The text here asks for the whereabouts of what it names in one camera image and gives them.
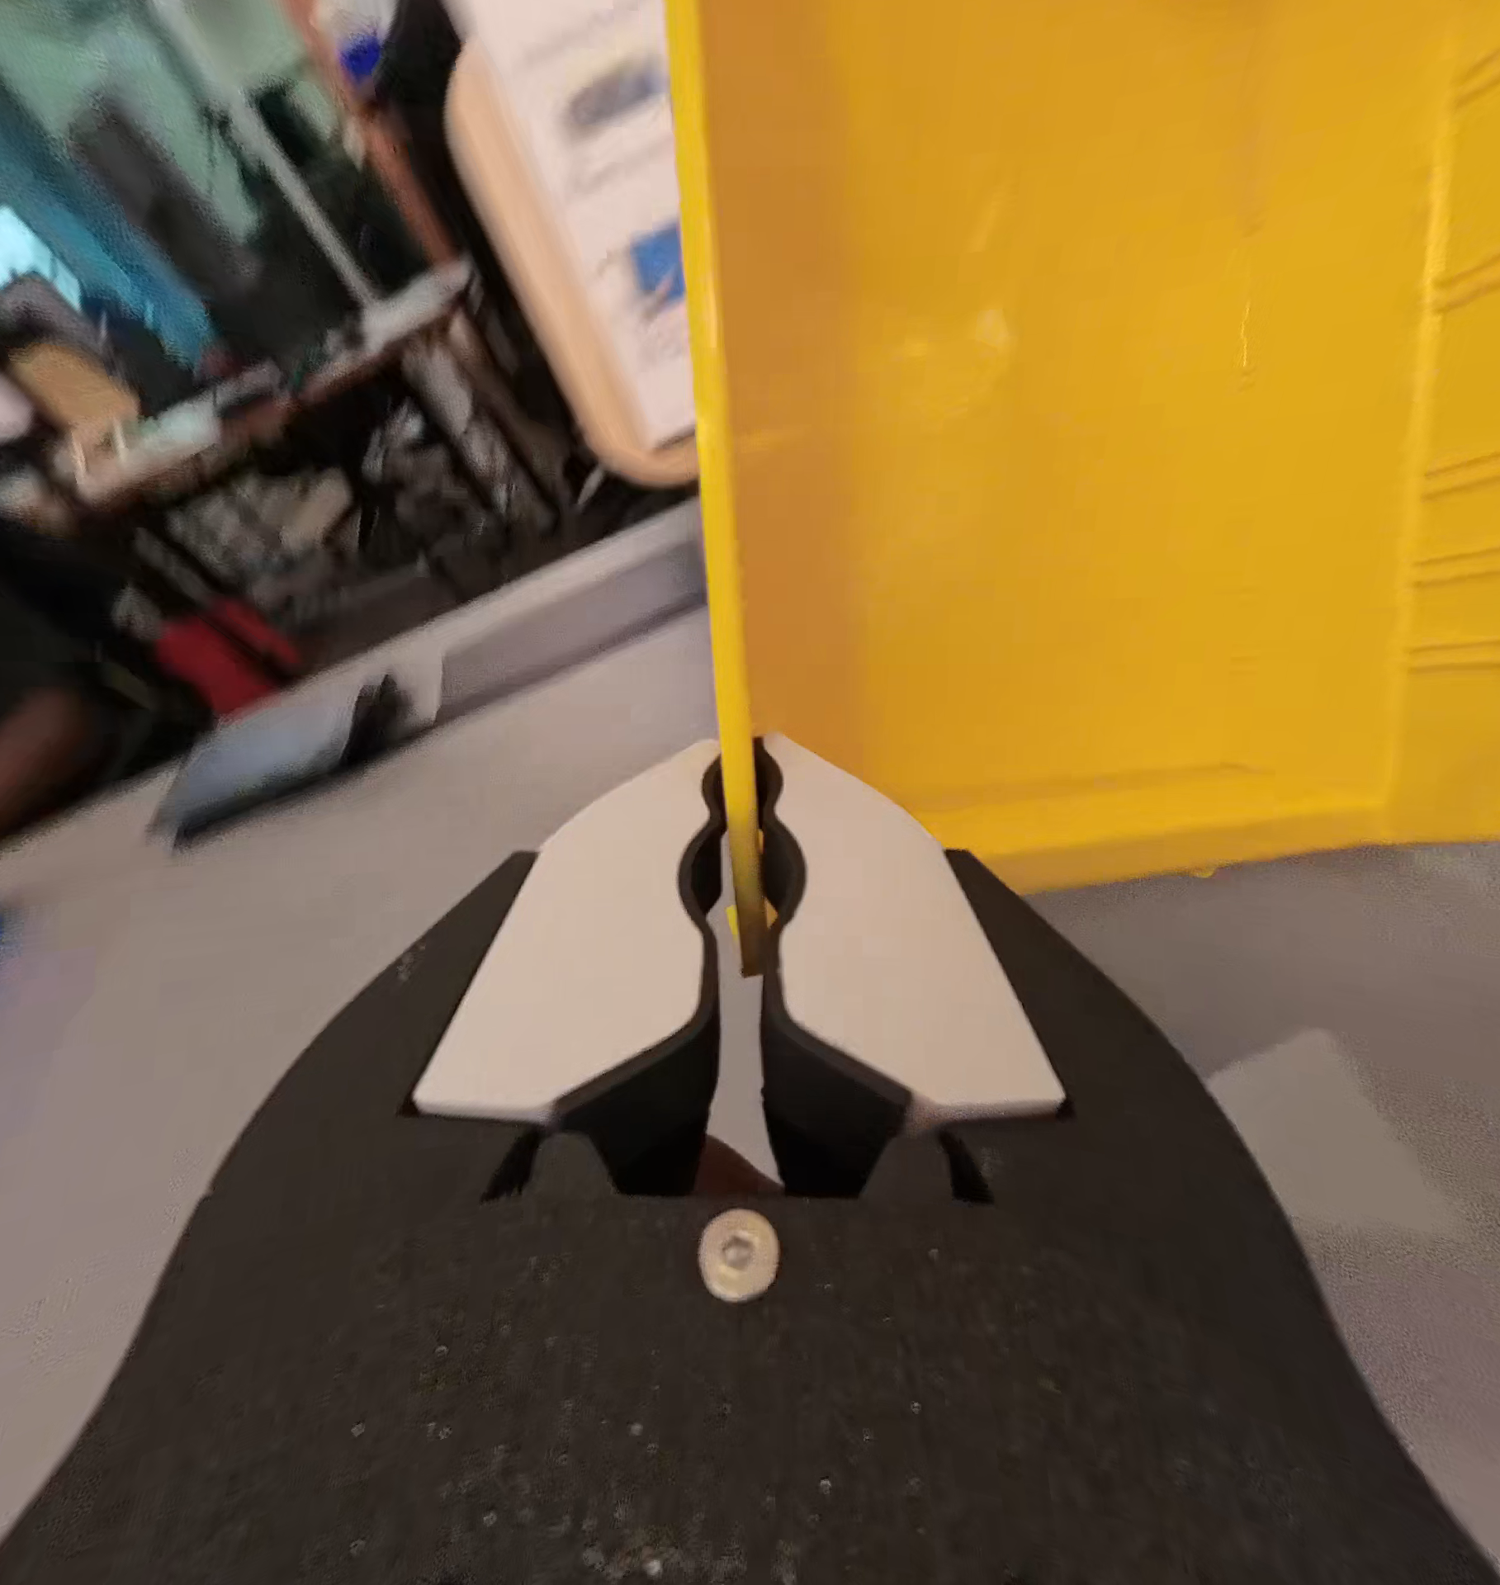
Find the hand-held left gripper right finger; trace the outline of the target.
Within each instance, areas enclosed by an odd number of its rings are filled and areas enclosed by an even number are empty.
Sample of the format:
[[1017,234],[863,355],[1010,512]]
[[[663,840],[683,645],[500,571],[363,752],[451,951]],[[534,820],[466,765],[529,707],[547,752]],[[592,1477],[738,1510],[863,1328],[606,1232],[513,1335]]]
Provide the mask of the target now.
[[953,868],[898,803],[757,745],[762,1121],[789,1196],[858,1196],[896,1139],[1056,1121],[1065,1086]]

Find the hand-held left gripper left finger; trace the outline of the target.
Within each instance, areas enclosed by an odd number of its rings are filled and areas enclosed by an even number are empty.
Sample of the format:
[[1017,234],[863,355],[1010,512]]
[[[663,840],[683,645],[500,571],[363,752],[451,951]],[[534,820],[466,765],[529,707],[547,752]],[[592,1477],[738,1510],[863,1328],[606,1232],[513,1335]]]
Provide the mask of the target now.
[[534,857],[412,1110],[581,1136],[628,1196],[688,1196],[721,1076],[721,752],[697,740]]

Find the yellow plastic box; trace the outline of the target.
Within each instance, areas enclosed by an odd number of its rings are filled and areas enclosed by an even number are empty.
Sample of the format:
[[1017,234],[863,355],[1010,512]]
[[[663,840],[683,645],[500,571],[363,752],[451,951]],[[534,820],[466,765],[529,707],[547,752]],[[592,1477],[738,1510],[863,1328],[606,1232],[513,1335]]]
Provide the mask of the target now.
[[1500,840],[1500,4],[667,4],[775,732],[1019,887]]

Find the red bag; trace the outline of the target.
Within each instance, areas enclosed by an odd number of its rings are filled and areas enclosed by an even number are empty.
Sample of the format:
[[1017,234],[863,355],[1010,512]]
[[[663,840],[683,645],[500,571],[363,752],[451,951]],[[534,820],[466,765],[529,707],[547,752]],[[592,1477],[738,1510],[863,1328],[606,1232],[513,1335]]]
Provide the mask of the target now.
[[284,696],[304,677],[299,645],[235,596],[162,614],[150,652],[215,721]]

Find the cluttered work table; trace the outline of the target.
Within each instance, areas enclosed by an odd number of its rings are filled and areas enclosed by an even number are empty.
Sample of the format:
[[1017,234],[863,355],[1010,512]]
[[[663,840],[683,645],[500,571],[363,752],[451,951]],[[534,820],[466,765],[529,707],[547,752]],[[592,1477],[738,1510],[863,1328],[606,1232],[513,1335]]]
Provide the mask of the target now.
[[72,516],[125,512],[215,484],[288,428],[382,372],[405,372],[417,346],[448,335],[474,268],[441,264],[363,306],[309,355],[281,369],[259,364],[150,410],[136,385],[62,340],[32,340],[0,364],[0,508],[33,516],[62,501]]

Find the wooden board with instruction poster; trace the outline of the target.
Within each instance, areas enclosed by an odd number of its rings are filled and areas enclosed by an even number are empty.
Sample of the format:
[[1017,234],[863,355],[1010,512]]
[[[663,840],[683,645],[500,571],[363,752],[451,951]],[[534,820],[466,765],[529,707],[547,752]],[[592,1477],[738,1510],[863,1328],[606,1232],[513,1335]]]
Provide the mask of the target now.
[[659,0],[458,0],[458,180],[592,455],[691,487],[697,372]]

